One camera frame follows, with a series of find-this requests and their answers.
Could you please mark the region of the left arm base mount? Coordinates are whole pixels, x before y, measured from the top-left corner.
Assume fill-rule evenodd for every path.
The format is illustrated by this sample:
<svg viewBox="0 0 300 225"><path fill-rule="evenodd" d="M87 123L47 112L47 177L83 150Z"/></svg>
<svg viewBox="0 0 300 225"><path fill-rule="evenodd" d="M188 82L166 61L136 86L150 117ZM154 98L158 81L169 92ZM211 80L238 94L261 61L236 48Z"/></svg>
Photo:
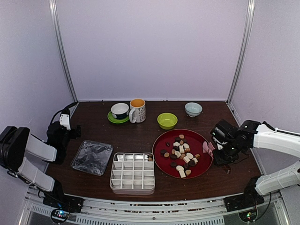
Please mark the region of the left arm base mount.
<svg viewBox="0 0 300 225"><path fill-rule="evenodd" d="M64 194L62 184L55 181L52 191L46 192L40 189L44 194L43 204L53 207L50 213L50 219L61 225L66 222L72 213L80 213L83 207L84 199Z"/></svg>

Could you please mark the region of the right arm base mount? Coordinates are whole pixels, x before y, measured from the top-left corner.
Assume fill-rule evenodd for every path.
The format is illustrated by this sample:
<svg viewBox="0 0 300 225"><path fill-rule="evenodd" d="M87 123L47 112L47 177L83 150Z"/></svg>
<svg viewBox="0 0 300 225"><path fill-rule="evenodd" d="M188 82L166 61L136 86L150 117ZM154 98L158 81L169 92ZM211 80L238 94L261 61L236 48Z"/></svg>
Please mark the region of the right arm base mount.
<svg viewBox="0 0 300 225"><path fill-rule="evenodd" d="M258 219L257 206L264 203L264 197L255 190L258 178L259 176L251 178L242 194L224 199L227 212L238 211L240 219L246 223L253 223Z"/></svg>

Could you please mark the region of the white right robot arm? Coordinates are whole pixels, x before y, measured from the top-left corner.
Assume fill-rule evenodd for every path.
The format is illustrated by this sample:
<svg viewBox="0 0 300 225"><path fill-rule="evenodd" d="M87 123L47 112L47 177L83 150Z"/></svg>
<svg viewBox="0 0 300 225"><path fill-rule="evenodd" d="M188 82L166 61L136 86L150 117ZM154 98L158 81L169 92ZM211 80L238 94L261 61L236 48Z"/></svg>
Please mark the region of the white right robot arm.
<svg viewBox="0 0 300 225"><path fill-rule="evenodd" d="M217 148L213 151L214 163L226 165L235 162L240 152L248 149L268 149L294 157L300 156L300 135L280 130L267 122L244 121L240 127L226 120L219 121L210 132ZM250 207L258 196L300 183L300 163L296 163L269 175L253 177L241 197L240 203Z"/></svg>

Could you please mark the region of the pink plastic scoop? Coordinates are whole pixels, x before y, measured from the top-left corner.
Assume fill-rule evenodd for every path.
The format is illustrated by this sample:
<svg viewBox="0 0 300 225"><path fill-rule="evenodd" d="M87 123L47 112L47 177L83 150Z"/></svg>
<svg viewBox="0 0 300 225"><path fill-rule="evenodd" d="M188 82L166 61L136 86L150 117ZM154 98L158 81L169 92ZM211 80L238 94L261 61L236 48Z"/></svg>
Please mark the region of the pink plastic scoop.
<svg viewBox="0 0 300 225"><path fill-rule="evenodd" d="M213 151L215 148L211 142L204 142L202 144L202 149L204 153L208 153L211 158L214 158Z"/></svg>

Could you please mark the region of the tin lid with rabbit picture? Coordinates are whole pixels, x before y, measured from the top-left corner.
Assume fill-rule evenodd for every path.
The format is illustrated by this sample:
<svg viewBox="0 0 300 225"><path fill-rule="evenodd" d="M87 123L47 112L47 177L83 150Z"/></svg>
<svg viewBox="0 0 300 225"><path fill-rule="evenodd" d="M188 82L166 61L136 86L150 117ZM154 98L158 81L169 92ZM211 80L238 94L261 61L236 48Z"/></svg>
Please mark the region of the tin lid with rabbit picture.
<svg viewBox="0 0 300 225"><path fill-rule="evenodd" d="M85 140L80 145L70 166L72 169L102 176L114 147L111 144Z"/></svg>

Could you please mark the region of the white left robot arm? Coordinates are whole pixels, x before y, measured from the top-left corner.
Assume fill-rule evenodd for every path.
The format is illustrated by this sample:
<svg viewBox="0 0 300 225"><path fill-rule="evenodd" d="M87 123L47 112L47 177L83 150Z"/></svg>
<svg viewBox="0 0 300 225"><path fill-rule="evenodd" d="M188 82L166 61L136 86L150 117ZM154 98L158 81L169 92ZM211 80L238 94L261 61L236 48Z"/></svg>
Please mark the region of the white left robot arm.
<svg viewBox="0 0 300 225"><path fill-rule="evenodd" d="M0 165L7 169L8 174L43 191L57 208L63 208L68 201L61 183L32 162L33 158L38 158L46 163L61 165L70 140L80 137L81 127L71 127L69 108L56 114L59 118L51 120L46 141L33 135L28 127L7 126L0 134Z"/></svg>

